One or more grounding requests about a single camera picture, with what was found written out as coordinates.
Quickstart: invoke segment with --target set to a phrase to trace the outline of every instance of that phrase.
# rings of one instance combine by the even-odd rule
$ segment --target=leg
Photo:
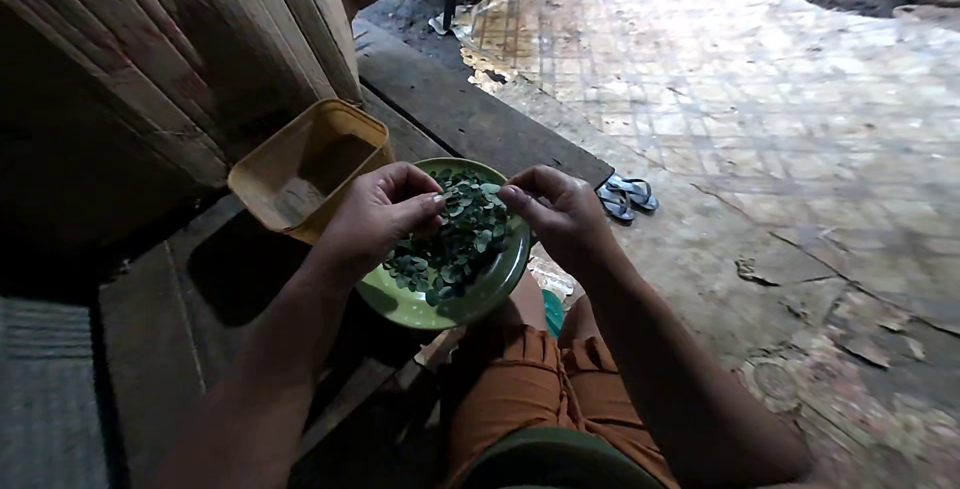
[[[560,331],[562,365],[573,392],[570,417],[579,429],[602,438],[676,489],[677,481],[664,456],[630,403],[593,310],[587,296],[578,299],[567,315],[569,327],[564,320]]]
[[[524,274],[500,314],[473,326],[443,368],[440,410],[450,436],[442,487],[504,436],[568,419],[560,349],[546,332],[543,299]]]

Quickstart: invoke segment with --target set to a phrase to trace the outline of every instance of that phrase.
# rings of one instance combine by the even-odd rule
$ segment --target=pile of leaves
[[[429,174],[446,197],[439,214],[443,224],[433,235],[400,240],[383,268],[397,286],[425,292],[427,303],[437,305],[443,299],[462,297],[477,275],[489,269],[503,251],[510,227],[496,183],[473,170]]]

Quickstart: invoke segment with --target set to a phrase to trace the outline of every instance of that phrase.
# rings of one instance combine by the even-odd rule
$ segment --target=hand
[[[393,244],[413,231],[440,227],[443,189],[412,164],[389,164],[359,176],[307,256],[322,263],[332,283],[352,288],[383,262]]]
[[[600,200],[586,181],[548,166],[534,166],[507,180],[497,193],[507,208],[533,228],[543,248],[578,280],[611,250],[619,250]],[[546,198],[546,207],[537,198]]]

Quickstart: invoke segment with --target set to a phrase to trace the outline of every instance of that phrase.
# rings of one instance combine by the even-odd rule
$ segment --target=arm
[[[697,346],[619,248],[592,188],[535,167],[512,178],[500,199],[590,296],[633,407],[681,486],[764,485],[806,472],[799,434]]]
[[[439,225],[430,176],[395,163],[360,176],[246,348],[202,398],[160,464],[162,488],[280,487],[297,457],[314,374],[340,327],[350,289],[414,229]]]

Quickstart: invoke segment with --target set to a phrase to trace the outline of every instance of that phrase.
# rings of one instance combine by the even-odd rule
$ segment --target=fingernail
[[[500,189],[514,198],[517,198],[521,195],[521,189],[512,185],[504,185],[503,187],[500,187]]]

